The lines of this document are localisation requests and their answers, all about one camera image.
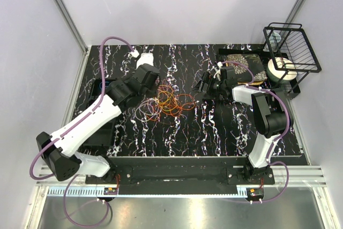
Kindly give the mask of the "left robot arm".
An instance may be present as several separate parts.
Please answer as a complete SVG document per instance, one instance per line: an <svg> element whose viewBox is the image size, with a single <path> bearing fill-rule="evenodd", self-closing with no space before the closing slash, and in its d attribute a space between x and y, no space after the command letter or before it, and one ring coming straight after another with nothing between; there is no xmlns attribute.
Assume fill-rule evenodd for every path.
<svg viewBox="0 0 343 229"><path fill-rule="evenodd" d="M144 63L123 79L112 81L99 97L74 120L48 134L36 137L41 157L58 181L75 175L96 176L105 184L115 180L116 171L103 156L82 154L78 149L96 131L125 110L137 106L158 87L159 69Z"/></svg>

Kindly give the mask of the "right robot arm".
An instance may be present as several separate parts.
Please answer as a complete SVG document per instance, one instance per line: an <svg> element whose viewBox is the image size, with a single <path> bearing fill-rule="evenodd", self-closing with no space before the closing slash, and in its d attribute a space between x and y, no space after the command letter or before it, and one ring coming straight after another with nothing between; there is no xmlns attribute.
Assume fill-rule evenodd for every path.
<svg viewBox="0 0 343 229"><path fill-rule="evenodd" d="M270 159L278 141L294 123L283 90L239 85L231 67L221 67L216 75L203 73L193 90L209 99L233 100L252 107L257 137L238 177L249 184L261 182L271 173Z"/></svg>

